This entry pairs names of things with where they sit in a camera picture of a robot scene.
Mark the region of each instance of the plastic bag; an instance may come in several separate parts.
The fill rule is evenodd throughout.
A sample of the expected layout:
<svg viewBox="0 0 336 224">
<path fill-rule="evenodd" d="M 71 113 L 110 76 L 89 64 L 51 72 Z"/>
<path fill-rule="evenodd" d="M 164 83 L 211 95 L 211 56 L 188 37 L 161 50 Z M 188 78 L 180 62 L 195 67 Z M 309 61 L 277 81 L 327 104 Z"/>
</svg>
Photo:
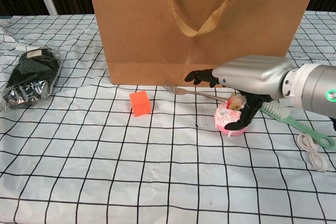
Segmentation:
<svg viewBox="0 0 336 224">
<path fill-rule="evenodd" d="M 58 80 L 62 61 L 58 49 L 42 47 L 20 55 L 1 96 L 0 106 L 21 108 L 46 100 Z"/>
</svg>

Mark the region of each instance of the green brush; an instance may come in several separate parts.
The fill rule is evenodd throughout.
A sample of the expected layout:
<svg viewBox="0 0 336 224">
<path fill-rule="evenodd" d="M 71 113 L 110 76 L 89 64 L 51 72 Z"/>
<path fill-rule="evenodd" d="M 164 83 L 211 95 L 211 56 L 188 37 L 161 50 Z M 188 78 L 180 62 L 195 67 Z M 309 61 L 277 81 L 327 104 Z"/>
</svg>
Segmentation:
<svg viewBox="0 0 336 224">
<path fill-rule="evenodd" d="M 264 102 L 262 108 L 260 109 L 264 113 L 268 114 L 270 117 L 281 123 L 287 123 L 295 128 L 297 128 L 302 133 L 309 134 L 319 145 L 326 149 L 332 149 L 335 146 L 334 140 L 320 132 L 313 130 L 310 127 L 303 125 L 302 123 L 296 121 L 290 116 L 290 111 L 287 107 L 282 106 L 277 101 Z M 322 142 L 322 139 L 326 139 L 329 144 Z"/>
</svg>

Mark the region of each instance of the green indicator light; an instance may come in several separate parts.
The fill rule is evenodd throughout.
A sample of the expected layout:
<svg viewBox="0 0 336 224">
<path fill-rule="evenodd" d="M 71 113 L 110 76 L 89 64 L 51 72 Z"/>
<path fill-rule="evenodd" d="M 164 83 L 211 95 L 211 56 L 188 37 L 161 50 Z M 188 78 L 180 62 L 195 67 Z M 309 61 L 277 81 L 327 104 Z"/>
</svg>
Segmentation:
<svg viewBox="0 0 336 224">
<path fill-rule="evenodd" d="M 336 89 L 329 90 L 325 97 L 330 102 L 336 102 Z"/>
</svg>

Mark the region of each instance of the orange cube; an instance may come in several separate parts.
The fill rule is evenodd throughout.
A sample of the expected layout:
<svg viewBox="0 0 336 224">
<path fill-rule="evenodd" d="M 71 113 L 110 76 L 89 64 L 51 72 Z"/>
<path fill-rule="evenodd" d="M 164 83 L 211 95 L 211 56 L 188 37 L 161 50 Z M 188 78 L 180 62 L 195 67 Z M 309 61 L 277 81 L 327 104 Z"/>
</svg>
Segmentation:
<svg viewBox="0 0 336 224">
<path fill-rule="evenodd" d="M 146 115 L 152 112 L 151 102 L 148 99 L 146 91 L 130 94 L 130 100 L 134 116 Z"/>
</svg>

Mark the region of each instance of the grid pattern tablecloth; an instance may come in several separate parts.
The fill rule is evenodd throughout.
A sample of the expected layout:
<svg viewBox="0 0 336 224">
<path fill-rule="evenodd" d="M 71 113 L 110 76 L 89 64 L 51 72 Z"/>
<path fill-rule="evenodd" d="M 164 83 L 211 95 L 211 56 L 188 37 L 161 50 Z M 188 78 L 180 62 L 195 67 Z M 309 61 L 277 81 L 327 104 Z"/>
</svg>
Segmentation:
<svg viewBox="0 0 336 224">
<path fill-rule="evenodd" d="M 316 172 L 300 132 L 263 113 L 228 138 L 195 127 L 211 122 L 214 100 L 112 85 L 93 15 L 0 20 L 0 87 L 19 54 L 44 45 L 65 52 L 54 94 L 0 112 L 1 222 L 335 223 L 335 150 L 319 148 L 329 168 Z M 306 12 L 288 57 L 336 65 L 335 49 L 336 14 Z M 153 113 L 135 118 L 128 94 L 139 90 Z M 325 116 L 291 114 L 336 136 Z"/>
</svg>

